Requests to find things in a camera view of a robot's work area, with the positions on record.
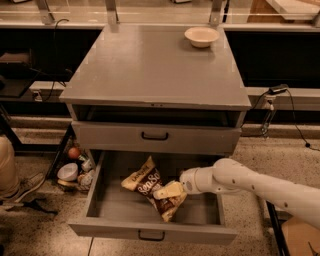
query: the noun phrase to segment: closed drawer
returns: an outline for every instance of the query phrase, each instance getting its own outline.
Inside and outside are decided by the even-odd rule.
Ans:
[[[228,127],[73,122],[82,148],[231,155],[241,130]]]
[[[121,187],[121,181],[140,169],[152,155],[167,183],[181,170],[211,165],[217,157],[142,152],[103,152],[82,217],[69,221],[80,236],[151,241],[229,244],[236,236],[224,227],[220,196],[188,196],[172,222],[165,223],[142,195]]]

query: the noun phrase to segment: snack bag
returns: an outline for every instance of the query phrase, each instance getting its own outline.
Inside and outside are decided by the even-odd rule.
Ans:
[[[187,194],[157,200],[153,193],[163,188],[160,173],[156,168],[152,157],[142,165],[139,171],[132,173],[121,182],[121,186],[131,191],[138,192],[147,197],[154,208],[159,212],[165,222],[169,222]]]

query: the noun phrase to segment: cabinet top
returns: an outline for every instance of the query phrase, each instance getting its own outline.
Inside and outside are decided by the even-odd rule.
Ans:
[[[247,110],[250,101],[226,35],[208,48],[188,26],[106,25],[60,96],[85,105]]]

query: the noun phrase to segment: open drawer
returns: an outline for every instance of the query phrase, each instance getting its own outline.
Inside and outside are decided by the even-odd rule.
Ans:
[[[69,221],[80,236],[227,245],[236,231],[224,227],[220,196],[188,195],[172,222],[165,223],[151,203],[121,181],[152,155],[163,183],[187,168],[209,166],[217,156],[105,151],[96,168],[83,216]]]

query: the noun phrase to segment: gray cabinet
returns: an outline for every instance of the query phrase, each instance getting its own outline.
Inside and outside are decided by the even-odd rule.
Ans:
[[[229,244],[221,197],[188,196],[164,223],[121,181],[152,155],[164,183],[233,153],[251,107],[224,31],[197,49],[185,26],[107,25],[64,90],[82,148],[102,152],[81,217],[83,236]]]

